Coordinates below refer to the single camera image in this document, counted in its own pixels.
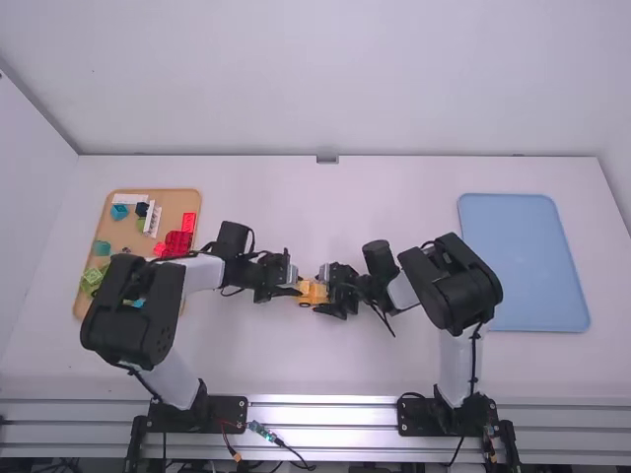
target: red block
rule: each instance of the red block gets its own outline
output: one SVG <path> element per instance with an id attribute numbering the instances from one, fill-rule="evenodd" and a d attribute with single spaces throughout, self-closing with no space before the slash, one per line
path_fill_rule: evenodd
<path id="1" fill-rule="evenodd" d="M 190 232 L 171 230 L 167 233 L 165 243 L 167 244 L 167 247 L 162 252 L 163 258 L 183 256 L 188 253 L 193 244 L 193 234 Z"/>
<path id="2" fill-rule="evenodd" d="M 156 243 L 156 246 L 154 246 L 154 254 L 159 258 L 162 258 L 162 253 L 165 252 L 165 249 L 167 249 L 165 243 L 163 241 L 159 241 Z"/>
<path id="3" fill-rule="evenodd" d="M 181 230 L 183 232 L 193 233 L 195 230 L 195 220 L 197 219 L 197 214 L 195 212 L 186 212 L 181 217 Z"/>

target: yellow block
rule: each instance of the yellow block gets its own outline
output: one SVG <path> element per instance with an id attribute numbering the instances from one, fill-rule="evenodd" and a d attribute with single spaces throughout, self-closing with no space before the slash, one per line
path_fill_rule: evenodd
<path id="1" fill-rule="evenodd" d="M 302 306 L 328 303 L 328 291 L 324 283 L 303 279 L 298 282 L 296 289 L 303 293 L 301 296 L 296 297 L 298 304 Z"/>

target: colorful building block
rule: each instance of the colorful building block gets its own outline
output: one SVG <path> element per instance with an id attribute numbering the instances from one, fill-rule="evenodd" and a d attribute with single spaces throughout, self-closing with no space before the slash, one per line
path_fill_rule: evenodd
<path id="1" fill-rule="evenodd" d="M 109 262 L 107 264 L 104 264 L 99 269 L 88 268 L 86 272 L 83 273 L 83 276 L 81 277 L 81 282 L 79 283 L 79 287 L 86 295 L 91 297 L 93 292 L 99 288 L 108 267 Z"/>
<path id="2" fill-rule="evenodd" d="M 142 231 L 143 231 L 143 230 L 144 230 L 144 228 L 145 228 L 145 221 L 146 221 L 146 220 L 147 220 L 147 219 L 138 219 L 138 220 L 136 221 L 136 229 L 137 229 L 137 230 L 138 230 L 138 232 L 140 232 L 141 234 L 142 234 Z"/>
<path id="3" fill-rule="evenodd" d="M 193 234 L 189 232 L 181 232 L 179 230 L 171 230 L 165 238 L 166 248 L 162 252 L 163 258 L 172 258 L 174 256 L 183 256 L 188 253 L 193 243 Z"/>
<path id="4" fill-rule="evenodd" d="M 195 212 L 186 212 L 181 217 L 181 230 L 183 232 L 189 232 L 193 234 L 195 231 L 195 220 L 197 219 L 197 214 Z"/>
<path id="5" fill-rule="evenodd" d="M 136 215 L 138 217 L 147 217 L 147 209 L 149 204 L 147 202 L 138 202 L 136 204 Z"/>
<path id="6" fill-rule="evenodd" d="M 92 243 L 92 253 L 95 256 L 109 256 L 110 251 L 111 245 L 107 241 L 97 239 L 94 243 Z"/>
<path id="7" fill-rule="evenodd" d="M 155 238 L 158 235 L 158 226 L 160 225 L 160 217 L 162 215 L 162 207 L 156 204 L 155 200 L 149 201 L 147 209 L 147 218 L 142 233 L 145 237 Z"/>
<path id="8" fill-rule="evenodd" d="M 122 204 L 112 205 L 111 210 L 109 212 L 111 213 L 111 217 L 117 222 L 127 217 L 127 215 L 129 215 L 129 209 L 127 209 L 126 205 L 122 205 Z"/>
<path id="9" fill-rule="evenodd" d="M 154 246 L 154 254 L 161 258 L 162 253 L 165 252 L 165 249 L 167 249 L 167 245 L 163 241 L 159 241 L 156 243 L 156 246 Z"/>

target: blue tray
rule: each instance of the blue tray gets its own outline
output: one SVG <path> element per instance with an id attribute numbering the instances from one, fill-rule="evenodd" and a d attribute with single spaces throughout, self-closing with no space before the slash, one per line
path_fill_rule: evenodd
<path id="1" fill-rule="evenodd" d="M 581 283 L 556 205 L 544 195 L 464 194 L 462 239 L 504 288 L 491 330 L 584 332 Z"/>

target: white wall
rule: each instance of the white wall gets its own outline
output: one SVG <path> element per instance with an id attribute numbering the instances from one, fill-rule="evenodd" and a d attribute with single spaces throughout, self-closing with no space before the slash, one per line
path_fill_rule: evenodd
<path id="1" fill-rule="evenodd" d="M 0 354 L 77 154 L 0 71 Z"/>
<path id="2" fill-rule="evenodd" d="M 597 155 L 631 224 L 626 0 L 4 0 L 84 153 Z"/>

